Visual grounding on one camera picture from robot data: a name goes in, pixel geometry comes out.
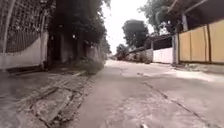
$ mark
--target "pavement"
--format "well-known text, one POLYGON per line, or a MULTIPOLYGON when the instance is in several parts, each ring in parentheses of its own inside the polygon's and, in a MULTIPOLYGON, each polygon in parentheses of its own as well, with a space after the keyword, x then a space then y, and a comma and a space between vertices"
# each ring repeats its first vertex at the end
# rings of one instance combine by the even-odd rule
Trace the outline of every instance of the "pavement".
POLYGON ((224 128, 222 75, 109 60, 91 79, 0 78, 0 128, 224 128))
POLYGON ((224 127, 221 75, 108 61, 68 128, 224 127))

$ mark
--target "sidewalk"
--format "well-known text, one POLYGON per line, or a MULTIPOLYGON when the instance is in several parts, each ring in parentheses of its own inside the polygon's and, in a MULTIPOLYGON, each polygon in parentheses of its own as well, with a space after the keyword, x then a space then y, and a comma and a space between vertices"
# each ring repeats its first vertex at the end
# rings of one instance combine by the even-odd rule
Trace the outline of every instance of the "sidewalk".
POLYGON ((82 101, 79 98, 87 80, 71 73, 1 73, 0 128, 47 128, 68 120, 82 101))

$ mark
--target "alley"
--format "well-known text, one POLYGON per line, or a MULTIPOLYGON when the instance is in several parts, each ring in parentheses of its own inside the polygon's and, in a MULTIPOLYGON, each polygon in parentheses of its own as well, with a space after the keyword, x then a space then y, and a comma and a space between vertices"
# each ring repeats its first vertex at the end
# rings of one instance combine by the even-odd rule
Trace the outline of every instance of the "alley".
POLYGON ((68 127, 224 127, 223 85, 223 76, 108 61, 68 127))

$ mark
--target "road crack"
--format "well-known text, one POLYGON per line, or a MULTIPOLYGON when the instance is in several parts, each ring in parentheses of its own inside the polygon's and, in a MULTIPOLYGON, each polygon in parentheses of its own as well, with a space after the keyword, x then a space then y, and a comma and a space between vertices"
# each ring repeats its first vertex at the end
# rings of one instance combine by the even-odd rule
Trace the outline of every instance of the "road crack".
POLYGON ((203 122, 208 128, 221 128, 220 126, 218 126, 217 124, 213 124, 210 123, 208 120, 204 119, 203 117, 201 117, 198 113, 196 113, 195 111, 192 111, 190 109, 188 109, 187 107, 185 107, 184 105, 182 105, 181 103, 179 103, 178 101, 172 100, 169 98, 168 95, 166 95, 165 93, 163 93, 162 91, 154 88, 152 85, 148 84, 147 82, 143 83, 144 85, 146 85, 147 87, 149 87, 150 89, 152 89, 153 91, 159 93, 163 98, 165 98, 166 100, 178 105, 179 107, 181 107, 182 109, 184 109, 185 111, 191 113, 193 116, 197 117, 201 122, 203 122))

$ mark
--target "sky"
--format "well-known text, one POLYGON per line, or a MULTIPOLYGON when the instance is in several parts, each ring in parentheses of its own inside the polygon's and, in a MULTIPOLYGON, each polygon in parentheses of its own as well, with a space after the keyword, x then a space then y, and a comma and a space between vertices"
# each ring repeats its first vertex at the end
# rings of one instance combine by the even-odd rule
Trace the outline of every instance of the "sky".
POLYGON ((144 13, 139 13, 138 8, 146 3, 146 0, 111 0, 111 8, 103 6, 105 26, 107 28, 107 40, 111 45, 111 51, 116 53, 119 44, 125 44, 122 26, 130 19, 143 20, 147 23, 144 13))

